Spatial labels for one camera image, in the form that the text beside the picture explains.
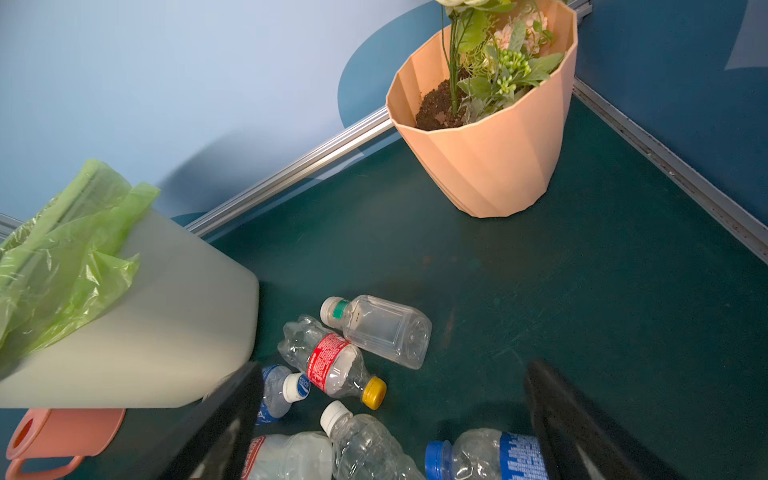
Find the orange flower pot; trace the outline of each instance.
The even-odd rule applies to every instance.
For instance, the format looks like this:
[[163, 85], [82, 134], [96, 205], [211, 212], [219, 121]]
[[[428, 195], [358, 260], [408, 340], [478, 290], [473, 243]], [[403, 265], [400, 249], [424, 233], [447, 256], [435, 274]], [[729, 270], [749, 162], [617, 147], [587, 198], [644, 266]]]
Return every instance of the orange flower pot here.
[[[560, 156], [576, 68], [576, 12], [557, 0], [538, 5], [554, 33], [554, 44], [541, 56], [562, 52], [564, 58], [548, 80], [511, 107], [463, 127], [415, 128], [422, 99], [449, 76], [440, 32], [398, 70], [386, 96], [392, 122], [429, 176], [473, 217], [507, 217], [533, 205], [547, 191]], [[449, 38], [447, 27], [446, 51]]]

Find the bottle label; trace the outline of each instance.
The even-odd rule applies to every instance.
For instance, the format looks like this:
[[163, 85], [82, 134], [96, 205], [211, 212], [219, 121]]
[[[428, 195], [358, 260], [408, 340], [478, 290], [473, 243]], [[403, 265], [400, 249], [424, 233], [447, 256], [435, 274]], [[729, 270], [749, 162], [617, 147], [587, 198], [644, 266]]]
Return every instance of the bottle label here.
[[[272, 373], [272, 370], [274, 370], [277, 367], [277, 365], [272, 365], [266, 367], [264, 370], [261, 371], [261, 379], [266, 384], [266, 378], [270, 376], [270, 373]], [[266, 407], [266, 400], [261, 401], [261, 407], [259, 408], [259, 413], [256, 415], [256, 424], [257, 425], [265, 425], [267, 423], [272, 423], [276, 421], [277, 419], [270, 415], [270, 410]]]
[[502, 433], [498, 460], [502, 467], [502, 480], [548, 480], [536, 437]]
[[299, 390], [299, 395], [306, 397], [310, 394], [310, 379], [304, 375], [299, 377], [299, 383], [296, 385], [296, 389]]
[[256, 463], [256, 456], [259, 455], [259, 450], [261, 450], [261, 445], [265, 439], [266, 436], [261, 436], [250, 441], [248, 455], [245, 458], [245, 466], [243, 467], [243, 473], [240, 475], [240, 480], [248, 480], [250, 471], [253, 470], [253, 464]]
[[344, 309], [347, 305], [349, 305], [349, 300], [339, 300], [336, 308], [333, 309], [333, 318], [341, 319], [341, 315], [344, 314]]
[[306, 376], [321, 390], [326, 391], [326, 377], [331, 370], [331, 365], [339, 356], [339, 353], [348, 346], [349, 342], [338, 333], [329, 333], [312, 352], [310, 360], [306, 364]]

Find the clear plastic bottle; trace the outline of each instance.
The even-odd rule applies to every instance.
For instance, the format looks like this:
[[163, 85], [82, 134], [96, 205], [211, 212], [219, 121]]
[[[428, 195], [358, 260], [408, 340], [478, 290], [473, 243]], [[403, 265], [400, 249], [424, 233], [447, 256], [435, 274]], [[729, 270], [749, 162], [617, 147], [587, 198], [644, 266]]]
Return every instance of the clear plastic bottle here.
[[320, 416], [333, 443], [336, 480], [424, 480], [413, 458], [378, 420], [355, 415], [336, 400]]
[[430, 442], [428, 480], [547, 480], [536, 437], [493, 429], [467, 430], [456, 443]]
[[332, 296], [323, 302], [320, 319], [363, 350], [414, 370], [424, 363], [432, 322], [411, 306], [370, 295], [351, 302]]
[[329, 397], [357, 396], [373, 410], [381, 406], [386, 384], [368, 373], [362, 352], [348, 340], [308, 315], [286, 323], [283, 335], [280, 355]]
[[243, 480], [331, 480], [333, 448], [319, 432], [266, 435], [250, 443]]
[[271, 365], [261, 371], [264, 378], [264, 399], [256, 419], [257, 425], [281, 419], [294, 402], [304, 400], [310, 393], [310, 379], [293, 373], [284, 365]]

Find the green plastic bag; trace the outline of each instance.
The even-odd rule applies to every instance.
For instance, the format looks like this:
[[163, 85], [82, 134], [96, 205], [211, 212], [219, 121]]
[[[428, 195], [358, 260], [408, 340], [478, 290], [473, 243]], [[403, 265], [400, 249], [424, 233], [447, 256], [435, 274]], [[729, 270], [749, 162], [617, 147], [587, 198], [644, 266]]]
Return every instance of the green plastic bag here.
[[89, 160], [0, 244], [0, 372], [96, 319], [131, 286], [139, 256], [117, 257], [160, 191]]

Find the white trash can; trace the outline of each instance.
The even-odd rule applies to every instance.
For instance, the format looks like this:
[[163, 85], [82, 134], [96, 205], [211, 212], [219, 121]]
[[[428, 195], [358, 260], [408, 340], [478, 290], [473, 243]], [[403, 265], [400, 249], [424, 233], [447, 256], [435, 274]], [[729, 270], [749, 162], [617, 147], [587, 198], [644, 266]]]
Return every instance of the white trash can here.
[[164, 408], [201, 398], [251, 356], [259, 283], [152, 210], [121, 257], [131, 288], [102, 317], [0, 381], [0, 408]]

